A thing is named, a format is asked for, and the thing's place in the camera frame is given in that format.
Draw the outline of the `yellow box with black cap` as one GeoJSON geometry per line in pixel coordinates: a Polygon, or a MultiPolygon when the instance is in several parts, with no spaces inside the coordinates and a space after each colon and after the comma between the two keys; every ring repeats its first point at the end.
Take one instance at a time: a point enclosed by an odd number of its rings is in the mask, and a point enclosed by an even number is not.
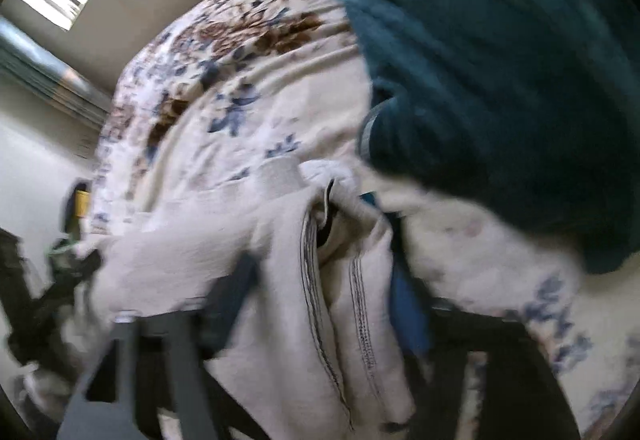
{"type": "Polygon", "coordinates": [[[73,241],[81,238],[81,222],[88,213],[90,205],[90,183],[77,181],[64,201],[61,230],[73,241]]]}

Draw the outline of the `floral fleece bed blanket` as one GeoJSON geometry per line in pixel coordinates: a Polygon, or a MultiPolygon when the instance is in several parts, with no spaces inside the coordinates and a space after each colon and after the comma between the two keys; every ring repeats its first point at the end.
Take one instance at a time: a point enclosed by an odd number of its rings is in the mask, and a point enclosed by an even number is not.
{"type": "Polygon", "coordinates": [[[411,265],[472,312],[519,316],[547,350],[580,433],[607,439],[639,400],[639,260],[590,275],[575,247],[356,154],[370,80],[337,0],[205,0],[120,76],[98,147],[89,229],[122,235],[266,160],[346,166],[404,223],[411,265]]]}

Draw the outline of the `beige small garment black trim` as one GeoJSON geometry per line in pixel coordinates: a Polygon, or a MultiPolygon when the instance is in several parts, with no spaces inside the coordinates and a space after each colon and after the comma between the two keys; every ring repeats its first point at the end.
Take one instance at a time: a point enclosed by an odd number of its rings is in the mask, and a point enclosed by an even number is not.
{"type": "Polygon", "coordinates": [[[275,439],[398,439],[413,411],[388,317],[392,230],[291,157],[172,204],[102,243],[89,308],[164,313],[204,295],[243,251],[259,281],[210,371],[275,439]]]}

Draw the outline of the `dark teal plush blanket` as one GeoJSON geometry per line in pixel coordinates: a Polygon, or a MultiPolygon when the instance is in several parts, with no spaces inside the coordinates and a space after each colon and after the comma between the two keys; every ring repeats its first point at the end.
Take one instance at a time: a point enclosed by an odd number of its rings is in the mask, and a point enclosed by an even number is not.
{"type": "Polygon", "coordinates": [[[372,82],[373,168],[574,238],[586,269],[639,248],[631,0],[340,0],[372,82]]]}

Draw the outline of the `left striped curtain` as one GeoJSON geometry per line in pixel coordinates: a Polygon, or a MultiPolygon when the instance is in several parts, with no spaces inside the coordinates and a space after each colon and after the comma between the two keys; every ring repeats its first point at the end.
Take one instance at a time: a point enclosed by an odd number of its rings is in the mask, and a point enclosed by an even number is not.
{"type": "Polygon", "coordinates": [[[1,17],[1,72],[83,125],[101,129],[111,97],[1,17]]]}

